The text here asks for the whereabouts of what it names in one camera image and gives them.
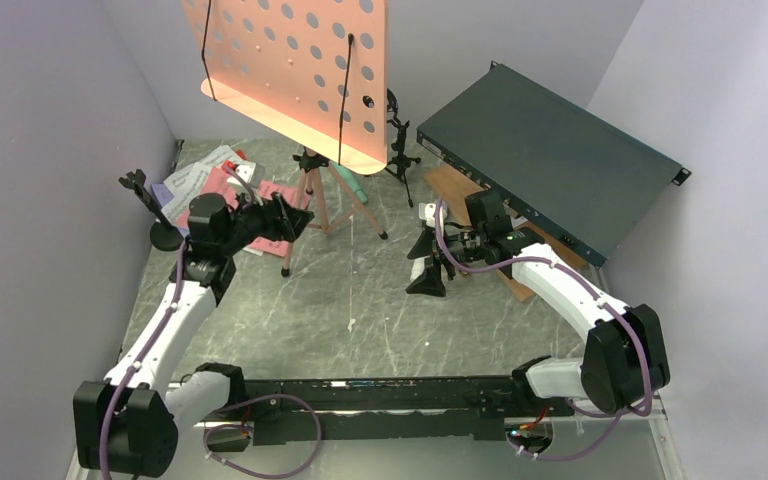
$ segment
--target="wooden board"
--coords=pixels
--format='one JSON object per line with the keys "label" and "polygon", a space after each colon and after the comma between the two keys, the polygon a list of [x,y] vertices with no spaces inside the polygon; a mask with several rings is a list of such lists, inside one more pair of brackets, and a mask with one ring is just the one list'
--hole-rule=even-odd
{"label": "wooden board", "polygon": [[[482,188],[446,164],[426,173],[425,181],[428,182],[428,185],[431,186],[431,189],[434,190],[437,195],[443,197],[443,200],[449,206],[449,215],[451,218],[462,225],[469,225],[469,216],[467,215],[464,198],[467,195],[481,191]],[[546,243],[548,243],[558,256],[561,257],[561,260],[566,262],[572,268],[580,270],[587,265],[586,260],[576,255],[558,240],[547,235],[546,232],[533,223],[525,222],[517,228],[524,227],[531,228],[539,233],[540,236],[546,240]],[[525,285],[506,277],[502,272],[497,271],[496,273],[502,278],[520,302],[524,302],[534,295],[534,292]]]}

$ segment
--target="gray wall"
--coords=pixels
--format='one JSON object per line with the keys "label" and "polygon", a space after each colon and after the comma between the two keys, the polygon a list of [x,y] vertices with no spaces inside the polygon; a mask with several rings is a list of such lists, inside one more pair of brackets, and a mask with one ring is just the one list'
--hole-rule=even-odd
{"label": "gray wall", "polygon": [[768,478],[768,0],[647,0],[589,108],[694,172],[608,264],[661,315],[689,478]]}
{"label": "gray wall", "polygon": [[[391,0],[390,88],[403,118],[418,125],[498,60],[586,105],[641,3]],[[105,6],[176,137],[272,134],[202,95],[199,46],[180,2],[105,0]]]}
{"label": "gray wall", "polygon": [[149,218],[116,182],[174,142],[100,2],[0,1],[0,480],[63,478],[114,362]]}

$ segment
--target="tripod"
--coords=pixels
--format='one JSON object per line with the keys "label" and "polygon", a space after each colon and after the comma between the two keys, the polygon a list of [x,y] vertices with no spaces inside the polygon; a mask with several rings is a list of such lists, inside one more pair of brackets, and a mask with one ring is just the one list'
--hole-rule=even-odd
{"label": "tripod", "polygon": [[[406,174],[411,163],[419,163],[422,159],[405,155],[405,140],[407,139],[410,120],[405,123],[402,123],[402,121],[399,120],[399,102],[389,88],[387,89],[387,111],[393,112],[393,118],[387,120],[387,123],[396,127],[396,141],[390,144],[390,148],[396,152],[396,155],[387,161],[387,167],[384,170],[396,180],[405,184],[405,191],[408,194],[408,206],[413,208],[413,200],[410,198],[410,185],[408,185]],[[393,165],[396,168],[395,172],[390,170],[390,165]]]}
{"label": "tripod", "polygon": [[[357,212],[361,212],[378,232],[378,236],[381,237],[382,240],[387,240],[388,236],[387,232],[384,230],[384,227],[378,223],[378,219],[375,218],[375,215],[373,215],[372,212],[369,211],[366,206],[364,206],[355,192],[352,191],[352,188],[349,186],[349,184],[346,183],[343,177],[341,177],[337,172],[337,169],[331,165],[331,161],[329,159],[305,147],[304,152],[301,155],[293,155],[293,160],[299,163],[300,171],[299,184],[296,187],[296,198],[293,202],[293,207],[299,208],[301,205],[302,196],[305,193],[309,195],[312,194],[314,198],[316,198],[316,206],[317,210],[319,210],[319,217],[321,218],[319,224],[310,223],[308,224],[308,227],[318,228],[322,230],[322,233],[327,235],[339,227],[343,222],[348,220],[349,217]],[[331,173],[331,176],[334,177],[334,180],[336,180],[343,191],[346,192],[346,195],[349,196],[349,199],[351,199],[352,204],[354,205],[351,210],[344,213],[333,223],[328,221],[328,209],[325,206],[325,191],[322,187],[322,175],[319,173],[320,167],[325,167],[328,169],[328,172]],[[287,256],[284,257],[284,266],[281,268],[282,277],[290,276],[290,262],[292,262],[292,259],[293,244],[291,243],[290,248],[287,250]]]}

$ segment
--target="floor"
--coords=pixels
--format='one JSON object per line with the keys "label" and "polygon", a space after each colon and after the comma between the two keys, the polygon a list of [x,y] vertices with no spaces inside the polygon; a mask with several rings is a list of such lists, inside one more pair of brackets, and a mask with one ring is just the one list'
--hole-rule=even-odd
{"label": "floor", "polygon": [[[300,147],[285,139],[185,142],[179,165],[223,143],[264,165],[266,180],[296,185],[290,156]],[[413,141],[407,153],[423,158],[408,171],[414,201],[434,200],[422,173],[436,158]],[[325,171],[322,178],[336,218],[351,203]],[[537,356],[583,354],[581,339],[543,300],[518,302],[495,274],[456,278],[443,299],[405,294],[405,255],[420,233],[416,208],[386,173],[358,180],[390,238],[379,239],[360,215],[328,236],[309,230],[296,243],[290,278],[281,277],[278,257],[239,253],[233,284],[176,376],[207,361],[257,379],[506,374]],[[157,308],[173,262],[174,254],[151,252],[126,349]],[[595,280],[590,269],[582,273]]]}

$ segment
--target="black cable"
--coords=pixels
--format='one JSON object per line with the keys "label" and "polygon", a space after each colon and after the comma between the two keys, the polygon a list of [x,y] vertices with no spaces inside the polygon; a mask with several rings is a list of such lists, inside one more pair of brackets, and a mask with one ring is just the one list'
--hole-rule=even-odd
{"label": "black cable", "polygon": [[352,44],[355,36],[349,34],[349,54],[346,56],[346,79],[343,81],[343,103],[340,105],[340,130],[337,134],[337,165],[341,165],[343,156],[343,115],[346,113],[346,96],[349,94],[349,67],[352,65]]}
{"label": "black cable", "polygon": [[210,25],[210,7],[213,0],[207,0],[207,16],[204,18],[204,38],[201,40],[201,63],[204,65],[204,73],[207,75],[207,84],[210,85],[210,95],[213,101],[216,100],[216,93],[213,91],[213,81],[210,79],[210,71],[207,69],[207,59],[204,57],[204,51],[207,48],[207,26]]}

